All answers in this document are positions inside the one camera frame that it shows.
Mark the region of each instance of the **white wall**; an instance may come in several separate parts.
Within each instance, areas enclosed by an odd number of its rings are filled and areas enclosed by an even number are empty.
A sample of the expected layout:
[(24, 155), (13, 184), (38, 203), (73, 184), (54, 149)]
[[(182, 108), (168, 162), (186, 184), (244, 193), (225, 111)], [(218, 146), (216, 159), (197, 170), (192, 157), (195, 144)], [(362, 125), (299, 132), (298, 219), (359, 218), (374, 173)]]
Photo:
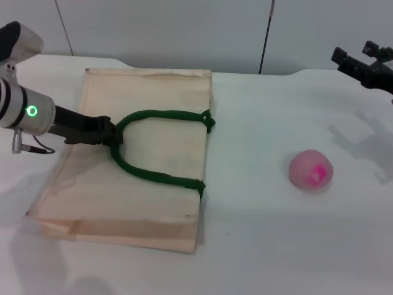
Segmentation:
[(335, 47), (371, 63), (366, 41), (393, 47), (392, 0), (276, 0), (263, 74), (335, 69)]
[(14, 20), (44, 39), (44, 53), (71, 54), (54, 0), (1, 0), (0, 27)]
[(270, 0), (58, 0), (75, 55), (258, 73)]

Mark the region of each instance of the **beige paper bag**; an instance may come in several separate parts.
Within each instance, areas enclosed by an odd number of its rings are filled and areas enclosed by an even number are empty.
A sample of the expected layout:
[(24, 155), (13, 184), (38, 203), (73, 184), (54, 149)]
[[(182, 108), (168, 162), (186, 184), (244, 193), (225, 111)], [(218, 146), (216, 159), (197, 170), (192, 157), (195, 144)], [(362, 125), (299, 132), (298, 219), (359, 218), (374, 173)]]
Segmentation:
[[(202, 113), (211, 104), (211, 72), (88, 69), (79, 112), (113, 123), (146, 109)], [(123, 155), (152, 171), (203, 179), (206, 126), (146, 119), (124, 130)], [(123, 171), (109, 148), (76, 144), (59, 162), (29, 215), (49, 237), (192, 252), (198, 191), (153, 183)]]

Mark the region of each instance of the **green rope handle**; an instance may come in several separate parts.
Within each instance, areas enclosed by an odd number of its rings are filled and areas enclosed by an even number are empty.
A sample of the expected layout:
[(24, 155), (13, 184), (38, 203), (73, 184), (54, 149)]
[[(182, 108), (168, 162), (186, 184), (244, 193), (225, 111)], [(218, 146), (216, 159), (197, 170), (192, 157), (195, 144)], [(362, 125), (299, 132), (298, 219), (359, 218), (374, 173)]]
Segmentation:
[[(139, 111), (134, 112), (126, 116), (117, 124), (117, 131), (123, 132), (124, 128), (138, 120), (143, 120), (147, 118), (164, 118), (164, 119), (174, 119), (174, 120), (185, 120), (185, 121), (195, 121), (202, 122), (205, 124), (207, 128), (207, 132), (210, 133), (212, 127), (216, 124), (210, 114), (210, 110), (206, 110), (201, 114), (197, 114), (194, 112), (185, 112), (185, 111)], [(111, 156), (119, 165), (119, 167), (129, 174), (132, 174), (136, 177), (143, 178), (149, 181), (154, 181), (156, 183), (165, 183), (172, 184), (174, 186), (182, 186), (188, 189), (196, 189), (199, 192), (200, 197), (202, 198), (203, 190), (206, 185), (202, 180), (191, 179), (191, 178), (183, 178), (183, 177), (175, 177), (165, 173), (149, 171), (141, 168), (134, 167), (127, 163), (122, 155), (120, 154), (120, 145), (111, 146)]]

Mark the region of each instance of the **pink ball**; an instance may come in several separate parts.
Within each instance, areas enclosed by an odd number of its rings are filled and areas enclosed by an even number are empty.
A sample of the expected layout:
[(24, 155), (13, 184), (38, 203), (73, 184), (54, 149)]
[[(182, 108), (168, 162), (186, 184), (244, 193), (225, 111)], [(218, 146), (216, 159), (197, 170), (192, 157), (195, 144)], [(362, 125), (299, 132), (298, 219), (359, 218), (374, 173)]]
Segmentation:
[(289, 179), (301, 189), (321, 189), (332, 180), (332, 176), (332, 163), (314, 149), (297, 154), (289, 164)]

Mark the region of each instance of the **white table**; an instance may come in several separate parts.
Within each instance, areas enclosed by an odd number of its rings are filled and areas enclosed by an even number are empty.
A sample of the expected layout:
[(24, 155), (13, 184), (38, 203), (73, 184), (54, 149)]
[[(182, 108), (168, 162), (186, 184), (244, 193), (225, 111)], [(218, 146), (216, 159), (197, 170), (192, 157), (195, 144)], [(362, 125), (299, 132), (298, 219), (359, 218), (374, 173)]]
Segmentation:
[[(93, 67), (127, 65), (37, 56), (18, 66), (18, 79), (76, 109)], [(392, 294), (393, 96), (331, 70), (217, 73), (213, 83), (217, 125), (194, 255), (41, 238), (24, 213), (58, 153), (13, 155), (12, 131), (1, 129), (0, 293)], [(55, 135), (42, 141), (64, 147)], [(288, 161), (304, 149), (333, 163), (327, 191), (288, 182)]]

